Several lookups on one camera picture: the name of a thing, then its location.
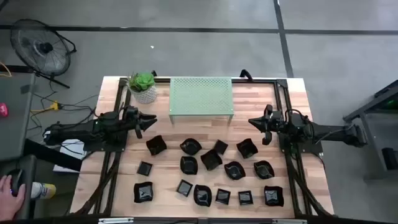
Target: black square dish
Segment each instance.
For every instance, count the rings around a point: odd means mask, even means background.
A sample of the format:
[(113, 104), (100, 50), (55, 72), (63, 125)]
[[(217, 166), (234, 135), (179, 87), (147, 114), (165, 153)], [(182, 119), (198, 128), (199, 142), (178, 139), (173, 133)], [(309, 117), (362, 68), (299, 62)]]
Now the black square dish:
[(279, 186), (265, 186), (264, 196), (268, 206), (284, 206), (283, 188)]
[(149, 176), (151, 169), (152, 169), (152, 164), (141, 161), (137, 170), (137, 174)]
[(154, 198), (152, 182), (144, 182), (134, 185), (134, 202), (150, 202)]
[(177, 192), (188, 197), (189, 192), (191, 191), (192, 188), (192, 184), (190, 184), (189, 182), (185, 181), (185, 180), (181, 180), (180, 184), (177, 187)]
[(226, 144), (223, 141), (217, 140), (216, 144), (214, 145), (213, 149), (218, 153), (223, 155), (226, 148), (228, 147), (228, 144)]
[(251, 196), (251, 191), (247, 190), (244, 192), (238, 192), (239, 195), (239, 203), (241, 205), (252, 205), (253, 197)]
[(231, 196), (231, 192), (229, 192), (227, 190), (223, 190), (223, 189), (218, 189), (217, 196), (216, 196), (216, 202), (228, 205), (230, 196)]

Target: white flower pot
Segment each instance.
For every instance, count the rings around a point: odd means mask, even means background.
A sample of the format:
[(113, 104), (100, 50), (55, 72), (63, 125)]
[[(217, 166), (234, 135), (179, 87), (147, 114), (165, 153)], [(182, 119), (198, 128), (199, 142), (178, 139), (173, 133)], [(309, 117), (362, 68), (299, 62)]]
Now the white flower pot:
[(148, 104), (148, 103), (153, 103), (156, 100), (157, 93), (156, 93), (156, 87), (154, 85), (142, 92), (136, 92), (130, 88), (129, 90), (131, 94), (135, 97), (135, 99), (138, 101), (138, 103)]

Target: floor tile line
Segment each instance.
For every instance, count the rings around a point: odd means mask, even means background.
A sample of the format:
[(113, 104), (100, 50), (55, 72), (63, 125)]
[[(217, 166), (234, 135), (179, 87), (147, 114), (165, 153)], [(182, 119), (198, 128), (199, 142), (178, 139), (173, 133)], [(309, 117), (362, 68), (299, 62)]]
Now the floor tile line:
[(282, 13), (280, 11), (280, 6), (279, 6), (278, 0), (274, 0), (274, 7), (275, 7), (275, 14), (276, 14), (276, 21), (278, 23), (278, 29), (280, 31), (279, 32), (280, 46), (282, 47), (282, 55), (284, 58), (286, 75), (287, 75), (287, 78), (294, 78), (292, 62), (290, 61), (289, 48), (287, 46), (286, 34), (284, 32), (284, 30), (285, 30), (284, 22), (283, 22)]
[[(0, 25), (9, 30), (10, 24)], [(199, 27), (101, 27), (101, 26), (49, 26), (56, 31), (82, 32), (208, 32), (242, 34), (305, 34), (305, 35), (398, 35), (398, 30), (312, 30), (312, 29), (263, 29), (263, 28), (199, 28)]]

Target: fan stand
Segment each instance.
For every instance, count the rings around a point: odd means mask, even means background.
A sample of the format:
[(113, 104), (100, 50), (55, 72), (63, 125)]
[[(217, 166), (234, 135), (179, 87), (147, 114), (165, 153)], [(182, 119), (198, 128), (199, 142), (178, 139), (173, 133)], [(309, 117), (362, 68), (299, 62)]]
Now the fan stand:
[[(37, 77), (42, 77), (47, 80), (50, 80), (50, 82), (54, 82), (54, 83), (61, 85), (65, 88), (70, 88), (70, 86), (54, 79), (54, 76), (48, 77), (46, 75), (42, 75), (40, 73), (33, 71), (33, 69), (29, 68), (28, 66), (20, 66), (20, 65), (6, 65), (6, 66), (12, 73), (34, 73), (35, 76), (37, 76)], [(6, 71), (7, 71), (6, 68), (0, 67), (0, 72), (6, 72)]]
[(64, 83), (62, 83), (62, 82), (60, 82), (58, 80), (55, 80), (53, 75), (48, 77), (46, 75), (42, 75), (40, 73), (35, 72), (35, 76), (45, 78), (46, 80), (50, 80), (50, 82), (54, 82), (54, 83), (56, 83), (58, 85), (61, 85), (61, 86), (65, 87), (65, 88), (70, 88), (70, 86), (68, 86), (67, 84), (64, 84)]

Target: fan guard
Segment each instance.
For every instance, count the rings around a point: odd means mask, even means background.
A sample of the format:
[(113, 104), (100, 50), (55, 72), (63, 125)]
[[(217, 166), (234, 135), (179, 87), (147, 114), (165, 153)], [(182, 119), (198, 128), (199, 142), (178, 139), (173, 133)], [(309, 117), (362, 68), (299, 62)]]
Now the fan guard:
[[(59, 76), (70, 66), (70, 54), (75, 44), (43, 22), (21, 19), (11, 27), (11, 45), (18, 57), (41, 75)], [(65, 41), (73, 45), (69, 51)]]

